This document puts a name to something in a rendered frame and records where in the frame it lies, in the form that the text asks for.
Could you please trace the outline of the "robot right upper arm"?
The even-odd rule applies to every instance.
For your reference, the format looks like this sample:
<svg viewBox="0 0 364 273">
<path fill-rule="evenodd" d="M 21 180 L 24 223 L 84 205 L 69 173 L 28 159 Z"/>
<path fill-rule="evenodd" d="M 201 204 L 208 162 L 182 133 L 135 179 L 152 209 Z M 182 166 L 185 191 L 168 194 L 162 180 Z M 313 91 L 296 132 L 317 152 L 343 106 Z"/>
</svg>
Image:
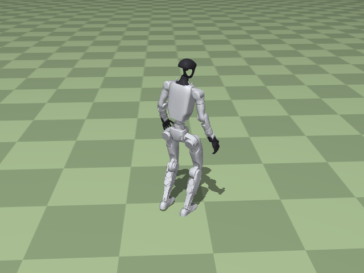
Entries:
<svg viewBox="0 0 364 273">
<path fill-rule="evenodd" d="M 197 119 L 200 122 L 205 122 L 204 115 L 205 115 L 205 93 L 203 90 L 199 88 L 192 88 L 192 97 L 196 101 L 196 108 L 197 108 Z"/>
</svg>

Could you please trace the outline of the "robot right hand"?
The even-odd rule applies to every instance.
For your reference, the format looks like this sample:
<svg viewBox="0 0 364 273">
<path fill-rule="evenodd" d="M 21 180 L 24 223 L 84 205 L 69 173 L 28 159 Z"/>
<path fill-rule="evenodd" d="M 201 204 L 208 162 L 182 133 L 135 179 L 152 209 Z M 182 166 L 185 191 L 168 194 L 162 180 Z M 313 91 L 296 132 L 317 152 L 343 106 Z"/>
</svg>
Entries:
<svg viewBox="0 0 364 273">
<path fill-rule="evenodd" d="M 216 139 L 216 137 L 214 137 L 214 139 L 212 140 L 212 138 L 211 137 L 208 137 L 208 140 L 212 143 L 212 146 L 213 146 L 213 148 L 214 148 L 214 153 L 212 153 L 212 154 L 215 154 L 217 151 L 218 151 L 218 149 L 219 149 L 219 141 Z"/>
</svg>

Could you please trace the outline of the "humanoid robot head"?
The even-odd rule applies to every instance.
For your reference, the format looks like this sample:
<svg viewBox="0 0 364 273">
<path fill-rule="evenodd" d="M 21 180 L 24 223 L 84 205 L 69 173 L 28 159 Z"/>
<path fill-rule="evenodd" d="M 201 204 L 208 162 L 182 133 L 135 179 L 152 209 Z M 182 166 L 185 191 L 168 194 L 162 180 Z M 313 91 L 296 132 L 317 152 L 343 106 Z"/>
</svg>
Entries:
<svg viewBox="0 0 364 273">
<path fill-rule="evenodd" d="M 195 72 L 195 68 L 196 68 L 196 63 L 191 60 L 191 59 L 182 59 L 179 64 L 178 67 L 183 69 L 184 74 L 181 75 L 181 78 L 179 81 L 176 81 L 175 83 L 180 84 L 180 85 L 189 85 L 188 83 L 188 79 L 191 78 Z M 190 76 L 188 76 L 186 74 L 186 71 L 191 69 L 192 70 L 192 74 Z"/>
</svg>

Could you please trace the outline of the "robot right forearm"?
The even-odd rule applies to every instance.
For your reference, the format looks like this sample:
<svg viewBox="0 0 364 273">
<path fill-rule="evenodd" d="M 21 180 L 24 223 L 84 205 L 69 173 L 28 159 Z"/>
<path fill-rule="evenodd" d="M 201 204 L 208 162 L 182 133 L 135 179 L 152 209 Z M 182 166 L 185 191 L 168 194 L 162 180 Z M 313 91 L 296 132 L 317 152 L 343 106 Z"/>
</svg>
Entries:
<svg viewBox="0 0 364 273">
<path fill-rule="evenodd" d="M 205 122 L 202 122 L 201 125 L 204 128 L 205 135 L 206 135 L 207 138 L 211 137 L 212 140 L 213 140 L 214 137 L 215 137 L 215 134 L 213 133 L 213 130 L 212 130 L 211 126 L 210 126 L 209 117 L 208 117 L 207 113 L 205 113 L 204 119 L 205 119 Z"/>
</svg>

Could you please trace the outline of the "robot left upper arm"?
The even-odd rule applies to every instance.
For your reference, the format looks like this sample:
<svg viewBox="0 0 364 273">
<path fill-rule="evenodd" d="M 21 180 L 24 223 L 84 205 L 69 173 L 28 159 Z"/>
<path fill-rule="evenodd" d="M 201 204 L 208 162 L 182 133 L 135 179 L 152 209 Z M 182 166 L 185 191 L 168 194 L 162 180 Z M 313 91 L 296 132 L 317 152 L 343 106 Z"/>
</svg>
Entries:
<svg viewBox="0 0 364 273">
<path fill-rule="evenodd" d="M 167 105 L 168 103 L 166 102 L 166 99 L 168 98 L 168 93 L 169 93 L 169 85 L 170 83 L 172 82 L 173 80 L 169 80 L 169 81 L 165 81 L 163 83 L 163 89 L 162 89 L 162 92 L 160 94 L 160 98 L 159 98 L 159 101 L 158 101 L 158 106 L 161 108 L 161 109 L 166 109 L 167 108 Z"/>
</svg>

